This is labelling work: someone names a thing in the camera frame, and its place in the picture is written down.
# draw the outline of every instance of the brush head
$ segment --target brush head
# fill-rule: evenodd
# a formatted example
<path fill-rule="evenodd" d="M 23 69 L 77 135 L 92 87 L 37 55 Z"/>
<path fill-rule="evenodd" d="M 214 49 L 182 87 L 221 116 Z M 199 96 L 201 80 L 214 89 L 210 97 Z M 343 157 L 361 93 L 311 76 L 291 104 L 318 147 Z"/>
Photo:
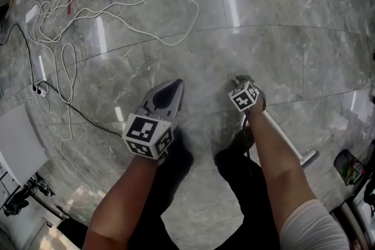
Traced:
<path fill-rule="evenodd" d="M 316 150 L 311 150 L 307 155 L 304 156 L 304 158 L 300 161 L 301 166 L 303 169 L 306 169 L 307 167 L 311 166 L 314 161 L 317 160 L 319 157 L 319 152 Z"/>

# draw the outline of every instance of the person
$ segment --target person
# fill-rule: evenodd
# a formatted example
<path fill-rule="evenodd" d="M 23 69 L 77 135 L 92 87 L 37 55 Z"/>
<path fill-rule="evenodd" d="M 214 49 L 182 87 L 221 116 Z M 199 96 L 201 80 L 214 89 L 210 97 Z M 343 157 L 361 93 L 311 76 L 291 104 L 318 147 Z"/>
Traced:
<path fill-rule="evenodd" d="M 264 109 L 265 99 L 258 97 L 247 114 L 249 126 L 214 157 L 244 214 L 242 225 L 217 249 L 349 249 L 345 233 L 316 199 L 299 160 L 262 114 Z M 161 214 L 172 203 L 193 156 L 179 131 L 175 138 L 160 166 L 145 157 L 133 158 L 94 212 L 83 249 L 178 249 Z M 244 156 L 254 143 L 261 168 Z"/>

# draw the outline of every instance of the white t-shirt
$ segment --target white t-shirt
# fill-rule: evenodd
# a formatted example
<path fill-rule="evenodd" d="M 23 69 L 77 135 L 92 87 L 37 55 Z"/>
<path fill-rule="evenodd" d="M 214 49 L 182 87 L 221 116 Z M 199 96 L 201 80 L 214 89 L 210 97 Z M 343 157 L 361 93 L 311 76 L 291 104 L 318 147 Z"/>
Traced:
<path fill-rule="evenodd" d="M 319 200 L 303 203 L 288 217 L 280 245 L 287 250 L 349 250 L 344 231 Z"/>

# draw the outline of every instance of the gray tile floor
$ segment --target gray tile floor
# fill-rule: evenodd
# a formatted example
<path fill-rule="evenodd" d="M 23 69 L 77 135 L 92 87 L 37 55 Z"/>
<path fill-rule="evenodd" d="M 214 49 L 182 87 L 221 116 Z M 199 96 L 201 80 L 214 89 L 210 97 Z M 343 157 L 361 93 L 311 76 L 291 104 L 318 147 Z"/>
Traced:
<path fill-rule="evenodd" d="M 24 18 L 34 1 L 15 0 L 11 22 L 25 28 Z M 140 0 L 122 0 L 136 2 Z M 171 78 L 186 84 L 179 115 L 188 148 L 195 156 L 191 172 L 163 215 L 172 239 L 181 249 L 213 249 L 241 224 L 242 215 L 228 184 L 212 161 L 236 131 L 239 115 L 227 98 L 227 75 L 251 74 L 264 89 L 268 110 L 297 148 L 315 148 L 320 158 L 306 170 L 308 180 L 331 210 L 349 194 L 333 167 L 344 148 L 366 160 L 374 137 L 375 0 L 195 0 L 199 17 L 192 33 L 174 47 L 134 33 L 118 20 L 101 16 L 105 49 L 99 40 L 97 20 L 79 20 L 59 43 L 52 45 L 57 58 L 60 86 L 69 86 L 60 59 L 62 46 L 76 49 L 77 80 L 73 105 L 92 121 L 118 132 L 154 85 Z M 72 14 L 62 9 L 43 25 L 56 35 L 72 15 L 84 7 L 100 9 L 105 0 L 77 0 Z M 151 0 L 138 7 L 113 7 L 132 26 L 177 41 L 185 33 L 195 6 L 181 0 Z M 30 43 L 34 72 L 56 85 L 54 62 L 46 49 Z M 0 114 L 31 95 L 27 48 L 17 33 L 1 48 L 0 86 L 4 99 Z M 72 74 L 73 56 L 64 60 Z M 50 181 L 59 201 L 75 206 L 90 204 L 77 187 L 84 181 L 60 153 L 60 140 L 69 136 L 67 107 L 50 93 L 50 112 L 43 114 L 34 97 L 27 110 L 49 156 L 40 173 Z M 131 155 L 122 140 L 85 123 L 71 112 L 74 138 L 64 151 L 97 189 L 108 191 L 126 170 Z M 255 148 L 252 149 L 257 160 Z M 95 204 L 100 198 L 93 195 Z M 94 209 L 70 209 L 87 221 Z"/>

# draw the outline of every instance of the leg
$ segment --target leg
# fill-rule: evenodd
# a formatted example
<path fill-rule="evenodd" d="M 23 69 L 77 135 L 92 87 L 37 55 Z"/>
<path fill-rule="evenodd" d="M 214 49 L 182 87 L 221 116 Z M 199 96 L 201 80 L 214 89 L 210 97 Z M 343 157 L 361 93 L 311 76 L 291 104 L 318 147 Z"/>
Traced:
<path fill-rule="evenodd" d="M 248 131 L 250 146 L 253 136 Z M 218 249 L 243 248 L 244 245 L 277 249 L 279 240 L 272 217 L 267 185 L 261 168 L 243 154 L 246 152 L 244 132 L 239 132 L 229 148 L 219 152 L 214 160 L 223 178 L 229 183 L 244 214 L 240 228 Z"/>
<path fill-rule="evenodd" d="M 183 143 L 180 132 L 174 132 L 176 140 L 169 147 L 169 156 L 158 167 L 138 225 L 129 241 L 128 249 L 178 249 L 166 232 L 162 213 L 172 203 L 175 192 L 189 173 L 193 156 Z"/>

